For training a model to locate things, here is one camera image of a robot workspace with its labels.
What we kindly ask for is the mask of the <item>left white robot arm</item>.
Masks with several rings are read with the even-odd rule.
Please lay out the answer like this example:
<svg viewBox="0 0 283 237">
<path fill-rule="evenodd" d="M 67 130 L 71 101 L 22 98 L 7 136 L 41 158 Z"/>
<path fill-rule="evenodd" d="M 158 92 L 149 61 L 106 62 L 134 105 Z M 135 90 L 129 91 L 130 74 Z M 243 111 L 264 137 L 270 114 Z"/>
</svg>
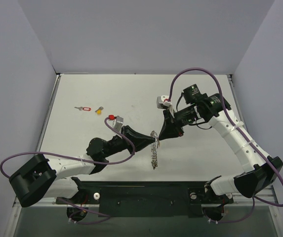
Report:
<svg viewBox="0 0 283 237">
<path fill-rule="evenodd" d="M 9 182 L 22 207 L 29 207 L 42 198 L 62 197 L 80 203 L 85 196 L 72 177 L 91 175 L 102 171 L 108 164 L 107 157 L 128 150 L 133 156 L 155 142 L 151 136 L 123 126 L 121 132 L 109 141 L 93 138 L 86 153 L 78 158 L 64 158 L 50 154 L 37 154 L 14 172 Z"/>
</svg>

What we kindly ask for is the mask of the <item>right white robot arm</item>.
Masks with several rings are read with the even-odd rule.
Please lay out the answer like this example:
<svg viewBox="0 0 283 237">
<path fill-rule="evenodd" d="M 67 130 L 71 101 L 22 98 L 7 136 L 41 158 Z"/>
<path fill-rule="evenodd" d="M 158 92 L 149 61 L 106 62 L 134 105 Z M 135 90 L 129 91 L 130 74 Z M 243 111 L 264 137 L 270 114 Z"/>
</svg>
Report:
<svg viewBox="0 0 283 237">
<path fill-rule="evenodd" d="M 272 158 L 260 148 L 225 99 L 218 93 L 202 94 L 195 84 L 184 89 L 182 96 L 188 106 L 177 112 L 167 95 L 157 97 L 157 107 L 163 110 L 164 116 L 159 140 L 181 137 L 184 126 L 203 119 L 226 141 L 243 169 L 240 175 L 219 176 L 207 182 L 203 193 L 206 200 L 215 202 L 221 195 L 234 192 L 251 198 L 275 181 L 276 172 L 283 166 L 282 160 Z"/>
</svg>

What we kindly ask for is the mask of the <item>silver spiked keyring disc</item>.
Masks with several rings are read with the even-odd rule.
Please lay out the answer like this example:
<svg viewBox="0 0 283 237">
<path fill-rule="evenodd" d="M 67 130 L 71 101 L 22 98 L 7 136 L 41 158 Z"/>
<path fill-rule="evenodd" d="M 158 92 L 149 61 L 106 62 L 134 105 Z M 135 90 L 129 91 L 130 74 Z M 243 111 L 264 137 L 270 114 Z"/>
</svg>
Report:
<svg viewBox="0 0 283 237">
<path fill-rule="evenodd" d="M 159 141 L 158 134 L 153 130 L 150 133 L 150 136 L 155 139 L 155 141 L 151 144 L 151 165 L 153 170 L 155 170 L 158 166 L 158 156 L 157 156 L 157 141 Z"/>
</svg>

